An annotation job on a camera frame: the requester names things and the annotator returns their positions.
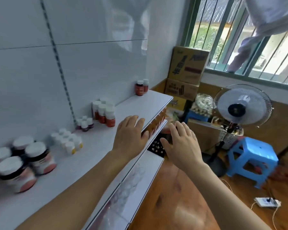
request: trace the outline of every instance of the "wall tile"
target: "wall tile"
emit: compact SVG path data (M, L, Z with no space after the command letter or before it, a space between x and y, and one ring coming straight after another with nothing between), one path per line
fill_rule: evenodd
M52 48L0 50L0 147L20 135L43 140L72 124Z
M0 0L0 49L50 45L39 0Z
M151 0L44 0L56 44L147 39Z
M59 45L67 88L76 117L90 115L101 96L115 104L134 94L145 78L147 40Z

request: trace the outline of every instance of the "cardboard box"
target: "cardboard box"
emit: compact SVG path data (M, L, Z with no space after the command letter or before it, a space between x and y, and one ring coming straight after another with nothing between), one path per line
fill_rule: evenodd
M173 96L173 99L169 102L167 106L176 110L183 111L186 101L187 100L184 98Z
M198 85L167 79L164 93L194 101L198 87Z
M168 78L199 85L209 53L189 47L174 47Z
M189 119L187 125L196 135L200 150L208 154L214 153L214 145L219 142L221 127L193 119Z

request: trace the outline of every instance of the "power strip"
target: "power strip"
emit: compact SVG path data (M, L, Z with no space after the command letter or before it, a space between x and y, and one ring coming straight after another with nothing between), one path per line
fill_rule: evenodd
M254 201L258 204L260 207L280 207L282 202L278 201L273 198L254 198Z

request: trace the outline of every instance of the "hand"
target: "hand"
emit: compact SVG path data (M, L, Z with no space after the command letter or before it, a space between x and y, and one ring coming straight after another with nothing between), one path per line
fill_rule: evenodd
M137 115L128 116L117 127L112 151L126 162L139 155L148 141L148 131L141 137L145 119L139 119L135 125L138 117Z
M169 159L184 172L203 165L200 146L194 132L184 122L181 124L177 121L176 126L177 129L173 124L169 124L173 138L172 146L166 139L160 139Z

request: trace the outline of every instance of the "stacked cardboard boxes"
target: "stacked cardboard boxes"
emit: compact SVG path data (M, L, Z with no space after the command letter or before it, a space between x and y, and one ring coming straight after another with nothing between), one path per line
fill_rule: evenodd
M183 111L187 100L195 100L208 58L208 51L174 47L164 92L174 97L169 107Z

